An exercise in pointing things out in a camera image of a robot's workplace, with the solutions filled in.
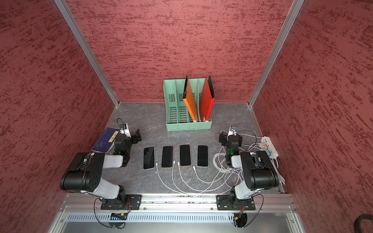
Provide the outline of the black phone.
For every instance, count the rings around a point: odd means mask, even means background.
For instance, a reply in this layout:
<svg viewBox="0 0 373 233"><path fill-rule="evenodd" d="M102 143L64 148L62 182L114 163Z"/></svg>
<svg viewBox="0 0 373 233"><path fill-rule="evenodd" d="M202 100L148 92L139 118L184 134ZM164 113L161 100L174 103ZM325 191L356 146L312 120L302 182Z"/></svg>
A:
<svg viewBox="0 0 373 233"><path fill-rule="evenodd" d="M162 150L162 168L172 168L173 167L173 146L164 146Z"/></svg>
<svg viewBox="0 0 373 233"><path fill-rule="evenodd" d="M143 169L152 169L155 166L154 147L147 147L143 150Z"/></svg>
<svg viewBox="0 0 373 233"><path fill-rule="evenodd" d="M208 167L208 146L199 145L197 149L197 166Z"/></svg>
<svg viewBox="0 0 373 233"><path fill-rule="evenodd" d="M179 157L180 157L180 166L191 165L190 145L180 145Z"/></svg>

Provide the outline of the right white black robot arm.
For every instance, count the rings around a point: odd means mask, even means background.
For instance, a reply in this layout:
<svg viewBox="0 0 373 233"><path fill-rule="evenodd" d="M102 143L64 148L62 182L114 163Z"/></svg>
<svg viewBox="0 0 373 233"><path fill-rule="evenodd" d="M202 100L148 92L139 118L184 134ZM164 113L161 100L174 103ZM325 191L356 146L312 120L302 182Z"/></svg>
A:
<svg viewBox="0 0 373 233"><path fill-rule="evenodd" d="M262 190L279 186L280 178L265 151L240 151L242 136L234 131L221 132L219 142L225 147L227 166L242 170L243 181L235 185L227 197L232 206L243 204Z"/></svg>

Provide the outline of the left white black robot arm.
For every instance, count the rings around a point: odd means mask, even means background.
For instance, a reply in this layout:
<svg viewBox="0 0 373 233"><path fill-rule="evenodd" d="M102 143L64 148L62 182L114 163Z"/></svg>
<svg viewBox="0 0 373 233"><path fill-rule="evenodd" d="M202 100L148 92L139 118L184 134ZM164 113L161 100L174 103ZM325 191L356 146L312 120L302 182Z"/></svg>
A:
<svg viewBox="0 0 373 233"><path fill-rule="evenodd" d="M77 153L65 171L60 188L90 194L102 202L102 209L123 209L129 206L124 187L102 178L104 169L124 168L130 160L132 145L142 140L140 130L132 135L129 129L107 128L92 147L92 152Z"/></svg>

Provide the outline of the left purple book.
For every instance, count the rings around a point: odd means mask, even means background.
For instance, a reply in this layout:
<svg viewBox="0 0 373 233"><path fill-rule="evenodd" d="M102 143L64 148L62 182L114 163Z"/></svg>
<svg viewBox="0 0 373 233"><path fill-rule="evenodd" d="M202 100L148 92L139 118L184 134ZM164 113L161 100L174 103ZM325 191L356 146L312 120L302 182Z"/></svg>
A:
<svg viewBox="0 0 373 233"><path fill-rule="evenodd" d="M114 146L114 140L119 134L119 129L106 128L98 141L93 145L93 152L108 154Z"/></svg>

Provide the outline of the red folder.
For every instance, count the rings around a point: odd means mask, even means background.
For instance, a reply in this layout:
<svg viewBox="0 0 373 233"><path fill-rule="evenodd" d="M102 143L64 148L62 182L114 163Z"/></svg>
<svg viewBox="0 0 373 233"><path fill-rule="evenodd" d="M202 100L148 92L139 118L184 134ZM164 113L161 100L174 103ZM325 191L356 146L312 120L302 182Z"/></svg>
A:
<svg viewBox="0 0 373 233"><path fill-rule="evenodd" d="M203 90L200 97L200 117L201 121L209 121L215 102L215 93L212 79L209 76L205 79Z"/></svg>

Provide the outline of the green file organizer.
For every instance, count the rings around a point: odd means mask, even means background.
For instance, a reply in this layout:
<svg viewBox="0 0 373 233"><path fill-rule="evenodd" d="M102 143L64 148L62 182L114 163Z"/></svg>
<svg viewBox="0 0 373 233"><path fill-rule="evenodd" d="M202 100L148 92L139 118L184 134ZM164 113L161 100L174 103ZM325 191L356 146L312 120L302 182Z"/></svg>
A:
<svg viewBox="0 0 373 233"><path fill-rule="evenodd" d="M207 130L212 120L194 122L183 100L185 79L164 80L163 91L166 106L167 131Z"/></svg>

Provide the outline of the orange folder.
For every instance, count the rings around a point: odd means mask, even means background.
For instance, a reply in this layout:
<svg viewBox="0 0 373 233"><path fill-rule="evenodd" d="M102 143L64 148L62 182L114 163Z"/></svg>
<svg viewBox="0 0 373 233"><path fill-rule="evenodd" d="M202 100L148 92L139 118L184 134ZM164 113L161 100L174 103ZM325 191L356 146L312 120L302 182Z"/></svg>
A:
<svg viewBox="0 0 373 233"><path fill-rule="evenodd" d="M184 85L184 92L183 92L183 101L188 109L188 112L192 118L193 122L198 121L198 111L197 106L195 102L195 98L193 96L192 88L190 85L190 81L188 77L185 79L185 85Z"/></svg>

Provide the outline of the white power strip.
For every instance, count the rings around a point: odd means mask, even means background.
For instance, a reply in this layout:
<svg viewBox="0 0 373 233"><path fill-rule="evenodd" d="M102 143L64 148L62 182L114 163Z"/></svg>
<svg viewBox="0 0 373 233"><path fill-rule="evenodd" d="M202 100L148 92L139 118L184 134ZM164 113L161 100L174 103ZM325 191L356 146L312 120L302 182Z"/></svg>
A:
<svg viewBox="0 0 373 233"><path fill-rule="evenodd" d="M261 148L268 154L268 156L271 159L277 159L279 154L277 150L275 149L271 139L267 136L264 136L260 140L260 146Z"/></svg>

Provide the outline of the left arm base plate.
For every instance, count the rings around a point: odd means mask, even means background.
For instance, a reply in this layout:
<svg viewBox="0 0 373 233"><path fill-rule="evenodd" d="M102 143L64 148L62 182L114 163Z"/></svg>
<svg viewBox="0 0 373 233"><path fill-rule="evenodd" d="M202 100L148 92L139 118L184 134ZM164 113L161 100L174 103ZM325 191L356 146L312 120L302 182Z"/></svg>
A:
<svg viewBox="0 0 373 233"><path fill-rule="evenodd" d="M101 210L139 210L141 199L142 196L136 194L125 195L124 199L121 197L112 200L104 199Z"/></svg>

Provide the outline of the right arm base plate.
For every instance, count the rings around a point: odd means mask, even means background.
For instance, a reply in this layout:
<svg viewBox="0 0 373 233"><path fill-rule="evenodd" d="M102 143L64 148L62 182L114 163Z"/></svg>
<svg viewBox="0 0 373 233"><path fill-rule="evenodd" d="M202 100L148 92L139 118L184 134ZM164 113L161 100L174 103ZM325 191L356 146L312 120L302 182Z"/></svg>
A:
<svg viewBox="0 0 373 233"><path fill-rule="evenodd" d="M252 198L247 200L239 200L231 195L217 195L216 196L217 209L219 211L241 211L255 210L255 203Z"/></svg>

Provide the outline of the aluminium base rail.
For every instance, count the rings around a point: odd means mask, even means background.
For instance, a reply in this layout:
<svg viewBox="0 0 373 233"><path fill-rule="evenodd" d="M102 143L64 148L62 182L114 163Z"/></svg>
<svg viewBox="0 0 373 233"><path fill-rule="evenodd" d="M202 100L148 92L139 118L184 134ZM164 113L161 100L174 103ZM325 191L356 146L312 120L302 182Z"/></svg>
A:
<svg viewBox="0 0 373 233"><path fill-rule="evenodd" d="M254 198L255 210L219 211L214 194L142 194L139 210L101 210L102 202L96 197L68 194L50 233L60 233L69 222L97 223L105 230L123 223L228 223L247 214L248 221L261 214L284 216L291 233L305 229L290 194L260 194Z"/></svg>

